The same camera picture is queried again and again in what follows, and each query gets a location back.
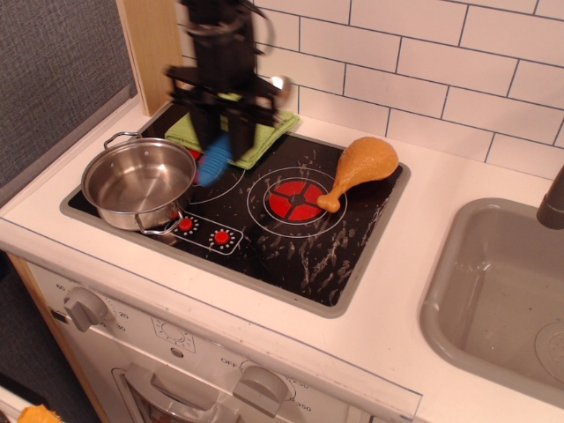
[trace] pot rim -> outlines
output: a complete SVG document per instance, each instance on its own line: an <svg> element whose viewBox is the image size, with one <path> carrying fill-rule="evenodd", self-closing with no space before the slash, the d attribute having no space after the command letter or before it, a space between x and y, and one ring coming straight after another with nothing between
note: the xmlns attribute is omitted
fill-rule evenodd
<svg viewBox="0 0 564 423"><path fill-rule="evenodd" d="M189 174L189 177L186 179L186 184L184 187L184 190L176 197L174 198L170 198L169 201L167 203L161 204L161 205L157 205L155 207L152 207L151 209L146 209L146 210L142 210L142 211L120 211L120 210L112 210L112 209L108 209L106 207L102 207L101 205L98 204L97 201L94 201L92 195L91 195L91 190L88 187L88 183L89 183L89 178L92 176L92 173L94 172L94 170L101 165L101 163L104 160L107 160L108 157L111 157L112 155L116 155L120 152L124 152L127 151L131 148L142 148L143 146L157 146L159 147L160 145L163 145L165 147L169 147L169 148L173 148L176 151L178 151L179 153L183 154L184 157L186 157L188 159L188 161L190 161L192 163L192 172L190 172L191 174ZM81 183L80 183L80 188L82 189L83 195L85 196L86 200L92 204L93 206L95 206L97 209L102 210L104 212L108 212L108 213L113 213L116 215L122 215L122 216L136 216L136 215L142 215L142 214L146 214L146 213L151 213L151 212L155 212L158 211L160 209L162 209L163 207L168 207L170 204L172 203L176 203L178 201L178 199L180 197L182 197L188 190L189 188L192 186L192 184L194 183L194 179L196 178L196 170L197 170L197 165L196 165L196 160L194 159L194 156L192 156L192 154L190 153L190 151L182 146L182 145L178 145L177 143L174 143L172 141L169 141L167 139L164 138L157 138L157 137L142 137L142 138L133 138L127 141L123 141L117 145L113 145L111 147L108 147L106 150L98 153L86 166L83 174L82 174L82 178L81 178Z"/></svg>

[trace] gray fabric wall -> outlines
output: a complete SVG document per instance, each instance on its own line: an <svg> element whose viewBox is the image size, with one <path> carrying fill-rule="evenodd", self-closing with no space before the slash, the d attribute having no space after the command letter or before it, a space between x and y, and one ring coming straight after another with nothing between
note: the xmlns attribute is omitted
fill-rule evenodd
<svg viewBox="0 0 564 423"><path fill-rule="evenodd" d="M115 0L0 0L0 206L134 93Z"/></svg>
<svg viewBox="0 0 564 423"><path fill-rule="evenodd" d="M0 206L135 93L115 0L0 0ZM100 422L2 252L0 374Z"/></svg>

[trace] white subway tile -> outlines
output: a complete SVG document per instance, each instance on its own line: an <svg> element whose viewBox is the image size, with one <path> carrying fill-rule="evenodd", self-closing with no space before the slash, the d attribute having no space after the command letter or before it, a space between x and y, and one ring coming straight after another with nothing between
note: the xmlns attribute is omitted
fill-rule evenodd
<svg viewBox="0 0 564 423"><path fill-rule="evenodd" d="M447 87L393 73L347 66L345 95L382 106L439 117Z"/></svg>
<svg viewBox="0 0 564 423"><path fill-rule="evenodd" d="M180 3L180 0L176 0L174 11L176 12L176 22L186 26L189 23L188 9Z"/></svg>
<svg viewBox="0 0 564 423"><path fill-rule="evenodd" d="M286 103L282 105L281 109L290 110L295 114L300 113L298 109L299 99L300 99L300 88L297 85L294 85L292 87L292 91L290 92L290 97L288 98Z"/></svg>
<svg viewBox="0 0 564 423"><path fill-rule="evenodd" d="M471 7L462 47L564 66L564 22Z"/></svg>
<svg viewBox="0 0 564 423"><path fill-rule="evenodd" d="M351 25L458 44L466 6L437 0L354 0Z"/></svg>
<svg viewBox="0 0 564 423"><path fill-rule="evenodd" d="M476 4L478 6L494 7L505 11L521 11L533 13L537 0L455 0L458 3Z"/></svg>
<svg viewBox="0 0 564 423"><path fill-rule="evenodd" d="M196 57L194 51L194 43L192 38L186 33L186 26L178 26L178 38L180 38L180 47L182 55L185 57Z"/></svg>
<svg viewBox="0 0 564 423"><path fill-rule="evenodd" d="M493 134L432 117L392 110L387 137L467 159L485 161Z"/></svg>
<svg viewBox="0 0 564 423"><path fill-rule="evenodd" d="M558 137L556 138L556 142L554 143L554 145L556 145L557 147L564 148L564 125L560 129L560 133L558 134Z"/></svg>
<svg viewBox="0 0 564 423"><path fill-rule="evenodd" d="M519 100L451 88L443 119L552 144L564 111Z"/></svg>
<svg viewBox="0 0 564 423"><path fill-rule="evenodd" d="M301 52L395 71L400 37L313 19L301 20Z"/></svg>
<svg viewBox="0 0 564 423"><path fill-rule="evenodd" d="M564 2L562 0L540 0L537 14L549 18L564 19Z"/></svg>
<svg viewBox="0 0 564 423"><path fill-rule="evenodd" d="M343 63L281 48L273 48L270 54L259 56L257 59L258 73L262 76L286 75L297 85L329 93L343 93Z"/></svg>
<svg viewBox="0 0 564 423"><path fill-rule="evenodd" d="M300 89L300 114L385 136L390 110L334 94Z"/></svg>
<svg viewBox="0 0 564 423"><path fill-rule="evenodd" d="M520 62L509 97L564 108L564 69Z"/></svg>
<svg viewBox="0 0 564 423"><path fill-rule="evenodd" d="M398 73L506 95L516 59L426 41L404 39Z"/></svg>
<svg viewBox="0 0 564 423"><path fill-rule="evenodd" d="M185 57L182 58L182 65L195 67L195 66L197 66L196 59L193 59L192 57L186 57L185 56Z"/></svg>
<svg viewBox="0 0 564 423"><path fill-rule="evenodd" d="M496 134L487 163L554 179L564 163L564 150Z"/></svg>
<svg viewBox="0 0 564 423"><path fill-rule="evenodd" d="M351 0L255 0L255 5L274 11L285 11L331 22L346 24L349 21Z"/></svg>
<svg viewBox="0 0 564 423"><path fill-rule="evenodd" d="M299 16L277 11L264 11L264 14L271 21L274 29L274 46L290 50L300 49ZM255 28L256 42L272 44L272 42L269 42L269 24L265 19L254 15L253 26Z"/></svg>

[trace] oven handle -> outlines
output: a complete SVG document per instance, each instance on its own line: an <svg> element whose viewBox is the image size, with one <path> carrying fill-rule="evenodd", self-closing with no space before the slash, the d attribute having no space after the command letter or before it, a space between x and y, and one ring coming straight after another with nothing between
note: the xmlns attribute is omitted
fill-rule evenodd
<svg viewBox="0 0 564 423"><path fill-rule="evenodd" d="M190 407L157 390L152 384L154 373L132 364L125 379L133 390L147 403L182 423L237 423L239 413L222 404L214 404L209 410Z"/></svg>

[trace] gray knob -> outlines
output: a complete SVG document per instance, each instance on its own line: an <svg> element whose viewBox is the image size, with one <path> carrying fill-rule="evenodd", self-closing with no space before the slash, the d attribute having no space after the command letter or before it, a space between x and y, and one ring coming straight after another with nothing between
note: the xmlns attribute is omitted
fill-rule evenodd
<svg viewBox="0 0 564 423"><path fill-rule="evenodd" d="M274 417L289 393L286 384L271 371L251 366L243 372L233 396Z"/></svg>
<svg viewBox="0 0 564 423"><path fill-rule="evenodd" d="M103 300L80 286L72 288L63 302L64 309L81 332L86 332L93 324L102 323L108 313L108 306Z"/></svg>

